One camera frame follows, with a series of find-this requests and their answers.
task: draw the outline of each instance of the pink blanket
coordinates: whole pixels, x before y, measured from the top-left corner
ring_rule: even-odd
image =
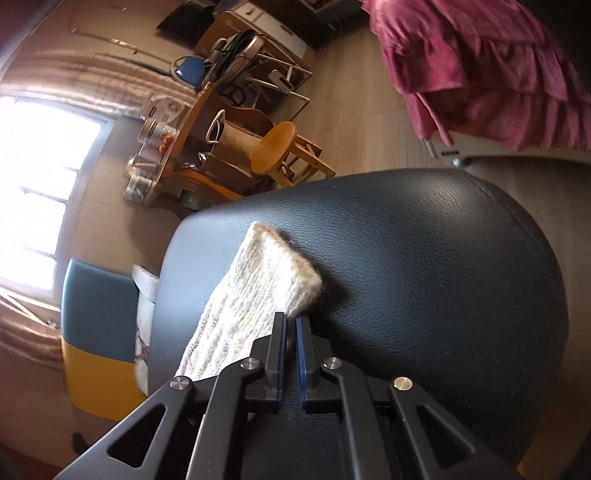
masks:
[[[549,33],[514,0],[364,0],[411,122],[514,150],[591,149],[591,96]]]

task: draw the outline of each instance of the window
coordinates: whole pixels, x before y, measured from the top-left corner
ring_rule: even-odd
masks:
[[[64,216],[104,122],[0,97],[0,281],[49,294]]]

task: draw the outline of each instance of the wooden stool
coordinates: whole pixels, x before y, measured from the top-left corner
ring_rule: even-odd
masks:
[[[257,175],[269,175],[282,187],[293,187],[308,180],[318,171],[327,177],[334,177],[335,171],[316,156],[314,149],[320,151],[319,147],[297,135],[296,126],[292,122],[281,122],[253,150],[251,170]],[[290,153],[294,158],[287,161]],[[301,177],[294,181],[296,174],[291,166],[298,159],[304,160],[308,165]]]

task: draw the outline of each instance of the chair seat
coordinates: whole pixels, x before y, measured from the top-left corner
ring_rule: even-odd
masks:
[[[281,122],[274,126],[252,152],[253,173],[266,175],[275,170],[285,160],[296,136],[296,126],[292,122]]]

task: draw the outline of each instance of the black leather chair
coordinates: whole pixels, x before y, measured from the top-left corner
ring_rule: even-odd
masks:
[[[277,228],[321,273],[325,287],[309,314],[337,356],[375,377],[417,381],[508,462],[519,462],[568,335],[562,277],[529,214],[457,170],[318,181],[187,218],[161,272],[151,391],[174,375],[255,220]],[[243,478],[341,478],[334,422],[304,415],[295,383],[280,414],[249,423]]]

